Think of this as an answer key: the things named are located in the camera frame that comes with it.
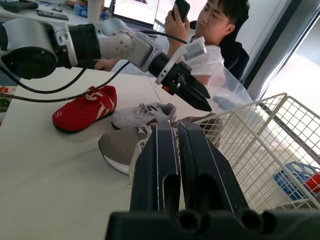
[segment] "shoe sole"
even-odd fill
[[[55,125],[54,123],[53,123],[53,126],[54,126],[57,130],[59,130],[60,132],[65,133],[65,134],[77,134],[77,133],[80,133],[81,131],[87,129],[87,128],[90,127],[92,124],[94,124],[94,123],[96,123],[96,122],[98,122],[98,121],[100,121],[100,120],[102,120],[102,119],[106,119],[106,118],[110,117],[112,114],[114,114],[114,112],[115,112],[115,111],[109,112],[107,115],[104,115],[104,116],[98,118],[97,120],[95,120],[95,121],[94,121],[93,123],[91,123],[89,126],[86,126],[85,128],[79,129],[79,130],[67,130],[67,129],[63,129],[63,128]]]
[[[111,125],[115,130],[120,130],[121,128],[117,127],[116,125],[114,125],[114,123],[111,121]]]
[[[130,166],[124,165],[124,164],[121,164],[121,163],[118,163],[118,162],[112,160],[111,158],[108,158],[107,156],[105,156],[105,155],[102,153],[102,147],[101,147],[100,141],[98,141],[98,146],[99,146],[99,150],[100,150],[100,153],[102,154],[103,158],[104,158],[112,167],[114,167],[115,169],[117,169],[118,171],[120,171],[120,172],[122,172],[122,173],[124,173],[124,174],[129,175],[129,168],[130,168]]]

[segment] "white sole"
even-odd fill
[[[103,157],[105,158],[105,160],[111,164],[112,167],[114,167],[115,169],[119,170],[120,172],[129,175],[129,166],[128,165],[124,165],[121,163],[118,163],[116,161],[113,161],[112,159],[106,157],[105,155],[103,155]]]

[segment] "plastic bag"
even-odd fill
[[[245,87],[222,64],[216,65],[209,80],[208,91],[211,96],[209,104],[217,114],[253,102]]]

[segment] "black hair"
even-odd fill
[[[224,15],[232,24],[243,23],[249,18],[248,0],[208,0],[209,2],[218,1],[218,6],[223,9]]]

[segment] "wire basket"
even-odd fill
[[[251,209],[320,209],[320,117],[287,94],[279,94],[195,122],[229,161]],[[137,144],[130,184],[147,139]]]

